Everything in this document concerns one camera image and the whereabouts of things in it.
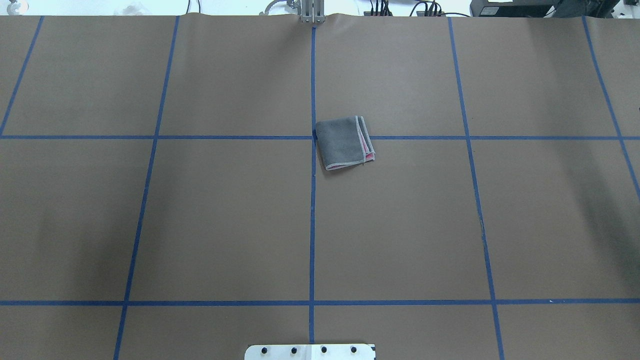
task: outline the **white bracket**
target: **white bracket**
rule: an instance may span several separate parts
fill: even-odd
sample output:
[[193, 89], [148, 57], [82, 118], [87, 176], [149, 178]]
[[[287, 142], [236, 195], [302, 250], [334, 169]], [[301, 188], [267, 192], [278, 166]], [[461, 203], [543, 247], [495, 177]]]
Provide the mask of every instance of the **white bracket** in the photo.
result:
[[324, 0], [300, 0], [300, 21], [309, 24], [324, 22]]
[[244, 360], [376, 360], [376, 346], [368, 344], [253, 345]]

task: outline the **gray towel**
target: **gray towel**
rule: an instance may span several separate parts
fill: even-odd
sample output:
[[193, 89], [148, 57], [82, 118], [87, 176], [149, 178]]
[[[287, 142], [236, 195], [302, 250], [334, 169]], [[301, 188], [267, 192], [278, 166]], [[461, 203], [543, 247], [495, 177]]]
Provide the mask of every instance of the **gray towel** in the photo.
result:
[[316, 123], [316, 136], [327, 170], [376, 159], [363, 117], [319, 121]]

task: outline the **black box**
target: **black box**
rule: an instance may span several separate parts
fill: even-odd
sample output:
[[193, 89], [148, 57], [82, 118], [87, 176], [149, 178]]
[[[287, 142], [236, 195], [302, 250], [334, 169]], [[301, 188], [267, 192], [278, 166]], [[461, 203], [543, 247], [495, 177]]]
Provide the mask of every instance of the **black box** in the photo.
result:
[[557, 0], [513, 0], [493, 3], [471, 0], [471, 15], [476, 17], [544, 17]]

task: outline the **towel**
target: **towel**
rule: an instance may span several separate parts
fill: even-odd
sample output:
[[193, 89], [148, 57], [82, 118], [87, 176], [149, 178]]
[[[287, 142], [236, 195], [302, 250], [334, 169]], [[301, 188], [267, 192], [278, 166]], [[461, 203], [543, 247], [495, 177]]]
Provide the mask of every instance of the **towel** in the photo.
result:
[[316, 123], [316, 136], [327, 170], [376, 159], [363, 117], [319, 121]]

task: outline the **horizontal blue line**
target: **horizontal blue line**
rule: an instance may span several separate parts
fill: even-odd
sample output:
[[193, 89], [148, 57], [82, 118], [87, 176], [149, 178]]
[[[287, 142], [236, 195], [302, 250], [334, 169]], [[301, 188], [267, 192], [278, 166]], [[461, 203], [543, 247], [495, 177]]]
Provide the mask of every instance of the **horizontal blue line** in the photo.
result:
[[[128, 306], [460, 306], [460, 305], [640, 304], [640, 299], [470, 299], [470, 300], [142, 300]], [[123, 306], [124, 301], [0, 300], [0, 306]]]
[[[0, 135], [21, 140], [153, 140], [154, 135]], [[304, 135], [160, 135], [160, 140], [311, 140]], [[378, 135], [372, 140], [465, 140], [457, 135]], [[640, 140], [640, 136], [511, 136], [475, 135], [471, 140]]]
[[309, 136], [290, 135], [160, 135], [159, 139], [170, 140], [311, 140]]

